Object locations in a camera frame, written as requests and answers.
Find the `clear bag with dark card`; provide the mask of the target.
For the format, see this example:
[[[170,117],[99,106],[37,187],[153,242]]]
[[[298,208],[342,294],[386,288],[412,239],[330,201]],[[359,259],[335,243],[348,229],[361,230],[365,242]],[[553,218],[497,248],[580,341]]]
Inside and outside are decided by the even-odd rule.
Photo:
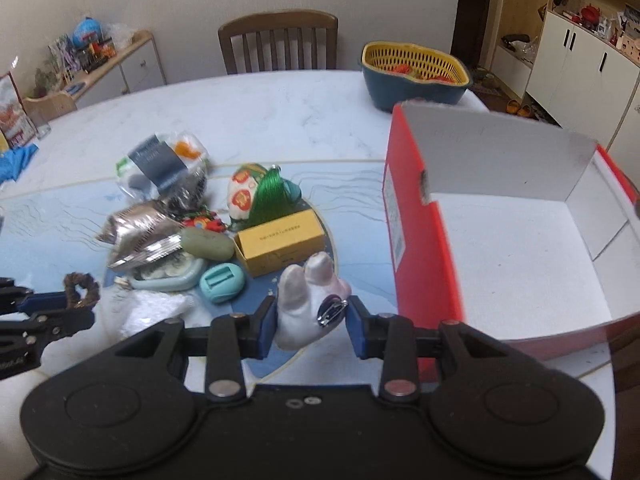
[[[115,165],[116,181],[130,204],[159,200],[183,212],[203,205],[209,154],[191,133],[157,133]]]

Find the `green tassel zongzi ornament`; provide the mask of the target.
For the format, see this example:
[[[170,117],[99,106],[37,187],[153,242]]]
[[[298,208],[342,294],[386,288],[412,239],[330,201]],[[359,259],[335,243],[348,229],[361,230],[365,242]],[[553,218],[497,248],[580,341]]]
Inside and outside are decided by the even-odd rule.
[[[285,217],[296,211],[301,200],[299,186],[282,177],[279,166],[242,165],[228,185],[230,229],[239,232]]]

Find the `blue globe toy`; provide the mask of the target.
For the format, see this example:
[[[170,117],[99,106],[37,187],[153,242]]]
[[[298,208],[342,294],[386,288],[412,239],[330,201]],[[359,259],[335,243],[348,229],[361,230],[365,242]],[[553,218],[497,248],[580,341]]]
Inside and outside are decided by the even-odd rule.
[[[84,18],[72,33],[72,44],[76,50],[82,50],[89,44],[100,42],[103,38],[102,26],[94,18]]]

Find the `yellow blue strainer basket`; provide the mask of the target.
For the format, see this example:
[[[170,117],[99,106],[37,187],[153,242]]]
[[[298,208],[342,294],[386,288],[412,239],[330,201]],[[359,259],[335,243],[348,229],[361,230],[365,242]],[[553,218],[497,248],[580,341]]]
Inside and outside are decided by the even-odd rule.
[[[371,101],[383,112],[411,100],[454,105],[472,84],[457,58],[418,44],[371,41],[362,48],[360,65]]]

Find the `white rabbit brooch figure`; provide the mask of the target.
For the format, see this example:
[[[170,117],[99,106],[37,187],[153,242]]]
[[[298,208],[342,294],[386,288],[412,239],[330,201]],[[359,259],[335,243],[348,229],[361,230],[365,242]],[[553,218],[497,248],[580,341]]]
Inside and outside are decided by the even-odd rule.
[[[278,284],[274,342],[282,350],[297,351],[323,338],[343,321],[351,294],[326,252],[316,252],[303,266],[291,264]]]

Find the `light blue oval tray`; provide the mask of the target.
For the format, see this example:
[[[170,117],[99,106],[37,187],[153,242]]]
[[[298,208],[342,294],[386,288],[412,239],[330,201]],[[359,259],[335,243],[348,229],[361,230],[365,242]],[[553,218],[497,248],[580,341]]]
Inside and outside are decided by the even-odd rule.
[[[128,273],[115,275],[113,282],[123,288],[151,292],[184,292],[193,288],[207,268],[207,261],[187,252],[174,252]]]

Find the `red dragon charm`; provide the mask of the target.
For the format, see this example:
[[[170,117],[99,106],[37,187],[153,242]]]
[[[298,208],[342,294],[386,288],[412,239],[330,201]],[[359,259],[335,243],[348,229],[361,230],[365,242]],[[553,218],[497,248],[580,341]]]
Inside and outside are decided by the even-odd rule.
[[[214,212],[203,212],[202,214],[190,214],[181,220],[183,226],[193,226],[194,228],[223,233],[227,226]]]

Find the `silver foil snack packet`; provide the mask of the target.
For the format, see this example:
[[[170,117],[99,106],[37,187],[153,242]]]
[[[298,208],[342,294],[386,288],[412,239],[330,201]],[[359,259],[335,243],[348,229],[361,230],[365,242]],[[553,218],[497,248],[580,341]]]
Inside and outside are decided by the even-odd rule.
[[[161,202],[149,200],[111,214],[96,239],[112,246],[107,267],[128,271],[179,250],[182,229]]]

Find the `white tissue packet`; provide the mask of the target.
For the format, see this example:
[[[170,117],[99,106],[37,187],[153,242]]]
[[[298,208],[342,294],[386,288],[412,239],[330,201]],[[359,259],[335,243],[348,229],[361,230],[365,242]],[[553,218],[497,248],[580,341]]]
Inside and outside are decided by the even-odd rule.
[[[109,287],[96,305],[106,333],[120,341],[166,318],[181,318],[200,305],[192,294]]]

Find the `teal pencil sharpener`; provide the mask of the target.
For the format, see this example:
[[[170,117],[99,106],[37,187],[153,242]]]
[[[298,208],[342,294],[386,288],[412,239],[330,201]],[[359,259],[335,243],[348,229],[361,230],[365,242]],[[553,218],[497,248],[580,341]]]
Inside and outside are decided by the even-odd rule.
[[[223,304],[242,292],[245,286],[245,275],[237,264],[219,263],[202,274],[198,286],[209,302]]]

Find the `strawberries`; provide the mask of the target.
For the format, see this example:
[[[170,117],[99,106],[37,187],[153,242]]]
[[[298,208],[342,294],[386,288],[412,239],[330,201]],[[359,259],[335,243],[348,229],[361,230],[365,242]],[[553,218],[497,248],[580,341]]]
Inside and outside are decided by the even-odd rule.
[[[413,77],[414,79],[417,80],[434,80],[434,81],[442,81],[442,82],[448,82],[448,84],[452,84],[454,82],[453,79],[451,79],[450,77],[446,76],[446,75],[427,75],[424,76],[420,70],[418,70],[417,68],[414,68],[408,64],[398,64],[395,65],[394,67],[392,67],[390,69],[391,73],[394,74],[401,74],[401,75],[405,75],[405,76],[409,76],[409,77]]]

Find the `brown wooden chair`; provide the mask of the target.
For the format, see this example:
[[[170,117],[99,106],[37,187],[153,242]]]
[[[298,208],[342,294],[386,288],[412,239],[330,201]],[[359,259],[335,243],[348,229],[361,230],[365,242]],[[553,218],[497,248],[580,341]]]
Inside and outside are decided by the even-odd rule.
[[[317,10],[248,14],[218,29],[229,75],[277,70],[335,70],[338,18]]]

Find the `blue cloth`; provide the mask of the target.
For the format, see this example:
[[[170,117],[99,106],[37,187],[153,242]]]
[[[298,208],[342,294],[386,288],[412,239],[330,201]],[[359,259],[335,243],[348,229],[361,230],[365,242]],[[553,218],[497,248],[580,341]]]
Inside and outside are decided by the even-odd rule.
[[[0,155],[0,183],[16,181],[38,151],[36,144],[12,148]]]

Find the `yellow small cardboard box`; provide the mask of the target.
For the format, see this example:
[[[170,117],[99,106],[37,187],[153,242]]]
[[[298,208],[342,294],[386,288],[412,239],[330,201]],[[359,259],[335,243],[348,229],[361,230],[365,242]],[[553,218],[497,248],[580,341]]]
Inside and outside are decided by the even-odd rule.
[[[316,213],[306,209],[242,230],[233,240],[236,258],[258,278],[322,252],[326,233]]]

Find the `olive green oval case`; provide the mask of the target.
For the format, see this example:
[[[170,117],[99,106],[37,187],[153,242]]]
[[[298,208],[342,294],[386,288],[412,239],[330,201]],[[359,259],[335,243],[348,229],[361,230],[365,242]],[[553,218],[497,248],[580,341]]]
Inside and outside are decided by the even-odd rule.
[[[188,254],[210,261],[225,262],[235,254],[233,240],[226,234],[187,226],[180,233],[180,244]]]

